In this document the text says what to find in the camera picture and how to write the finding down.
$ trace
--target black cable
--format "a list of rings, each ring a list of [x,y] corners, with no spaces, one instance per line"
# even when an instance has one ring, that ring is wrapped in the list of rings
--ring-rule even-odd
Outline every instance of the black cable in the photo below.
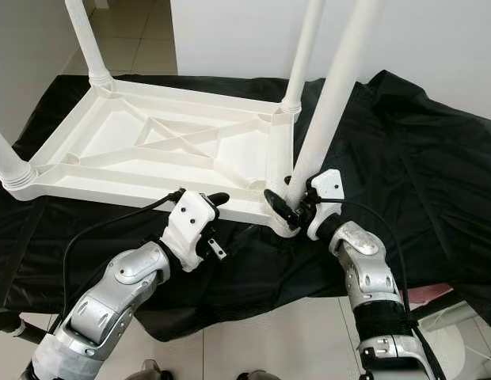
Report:
[[[318,201],[322,203],[342,203],[342,204],[349,204],[352,206],[357,206],[359,208],[362,208],[363,210],[366,210],[370,212],[372,215],[374,215],[383,225],[384,227],[388,230],[388,233],[391,235],[391,237],[394,239],[394,244],[397,248],[398,251],[398,258],[401,262],[401,280],[402,280],[402,301],[404,303],[404,310],[407,315],[408,320],[411,323],[411,329],[414,331],[414,333],[418,336],[418,339],[421,342],[421,345],[425,351],[425,354],[427,356],[428,363],[430,364],[430,367],[432,368],[432,371],[434,372],[434,375],[438,380],[445,380],[446,376],[444,375],[443,369],[441,368],[439,361],[436,358],[436,355],[434,354],[434,351],[430,347],[430,344],[428,344],[427,340],[421,333],[420,329],[418,328],[417,321],[413,318],[413,315],[411,313],[411,307],[409,306],[409,295],[408,295],[408,287],[407,287],[407,270],[405,267],[405,258],[404,258],[404,252],[402,251],[402,247],[400,242],[398,241],[397,235],[393,231],[393,229],[390,227],[388,222],[378,213],[376,210],[373,208],[362,204],[358,202],[353,202],[351,200],[346,200],[346,199],[331,199],[331,198],[319,198]]]
[[[128,214],[124,214],[115,218],[111,218],[109,220],[105,220],[103,222],[99,222],[96,224],[93,224],[92,226],[89,226],[85,228],[84,230],[80,231],[78,234],[76,234],[68,243],[66,248],[64,249],[64,254],[63,254],[63,310],[61,312],[61,320],[64,321],[64,318],[66,318],[67,313],[69,312],[70,309],[70,296],[69,296],[69,291],[70,291],[70,271],[68,268],[68,260],[70,258],[70,253],[71,250],[74,248],[74,245],[77,243],[79,239],[82,238],[85,234],[88,234],[89,232],[92,232],[94,230],[100,229],[104,226],[107,226],[109,224],[119,222],[121,220],[131,218],[136,215],[140,215],[143,212],[153,210],[156,207],[161,206],[165,202],[169,200],[177,201],[181,198],[182,193],[184,192],[184,189],[181,189],[177,192],[172,192],[169,195],[161,198],[160,200],[157,200],[154,203],[151,203],[145,207],[139,208],[137,210],[134,210],[133,212],[130,212]]]

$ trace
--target black cloth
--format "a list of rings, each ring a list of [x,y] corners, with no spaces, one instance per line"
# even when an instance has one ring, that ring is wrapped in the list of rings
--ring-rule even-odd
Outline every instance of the black cloth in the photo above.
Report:
[[[121,80],[280,101],[287,81],[124,75]],[[295,125],[298,154],[323,79],[308,82]],[[15,150],[29,159],[89,88],[87,77],[59,76],[28,121]],[[376,209],[405,252],[410,287],[448,282],[491,325],[491,121],[428,99],[424,90],[383,71],[356,83],[325,158],[341,171],[349,200]],[[57,313],[65,244],[95,222],[131,208],[74,199],[13,199],[0,184],[0,309]],[[352,206],[347,218],[379,235],[400,280],[391,236]],[[152,211],[84,237],[70,261],[73,291],[101,263],[159,235],[167,214]],[[137,312],[147,331],[171,340],[205,326],[264,313],[305,296],[345,295],[337,260],[300,234],[219,221],[217,240],[230,256],[158,288]]]

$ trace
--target white wall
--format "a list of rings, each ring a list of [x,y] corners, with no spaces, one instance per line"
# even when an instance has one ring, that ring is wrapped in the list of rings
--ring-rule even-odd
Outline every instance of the white wall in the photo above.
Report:
[[[359,77],[387,69],[491,118],[491,0],[388,1]],[[326,75],[350,0],[327,0],[308,79]],[[306,0],[173,0],[179,75],[289,76]]]
[[[9,142],[77,47],[63,0],[0,0],[0,132]]]

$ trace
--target black tarp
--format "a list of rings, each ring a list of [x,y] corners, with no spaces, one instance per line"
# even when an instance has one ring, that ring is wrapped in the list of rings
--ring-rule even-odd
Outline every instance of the black tarp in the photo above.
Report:
[[[124,75],[125,81],[280,101],[287,81]],[[295,156],[324,80],[308,82],[295,125]],[[89,88],[59,76],[32,114],[15,150],[29,159]],[[491,325],[491,121],[428,99],[383,71],[356,83],[324,169],[341,171],[349,200],[376,209],[405,250],[410,287],[448,282]],[[41,197],[18,202],[0,185],[0,309],[57,313],[65,244],[95,222],[131,208]],[[378,234],[399,279],[388,233],[351,206],[344,214]],[[167,214],[148,212],[83,238],[71,260],[72,288],[102,262],[160,234]],[[304,296],[344,295],[343,273],[321,242],[277,237],[269,228],[220,221],[230,257],[207,260],[159,287],[137,312],[147,331],[170,340],[219,322],[264,313]]]

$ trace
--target tile floor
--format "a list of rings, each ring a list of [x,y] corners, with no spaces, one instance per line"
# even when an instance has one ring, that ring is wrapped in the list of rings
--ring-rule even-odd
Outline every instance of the tile floor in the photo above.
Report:
[[[169,0],[116,0],[94,10],[90,22],[112,75],[177,74]],[[63,73],[87,75],[80,50]]]
[[[116,0],[94,11],[91,25],[113,75],[177,74],[169,0]],[[64,74],[87,74],[77,51]],[[44,326],[49,316],[26,319]],[[264,368],[283,380],[356,379],[362,371],[359,342],[347,298],[305,298],[244,321],[211,326],[197,334],[160,343],[138,322],[132,324],[98,379],[125,378],[143,359],[155,358],[178,380],[233,380]],[[465,344],[491,356],[491,328],[481,318],[458,324]],[[34,345],[0,334],[0,379],[17,379]],[[467,349],[457,380],[491,376],[491,362]]]

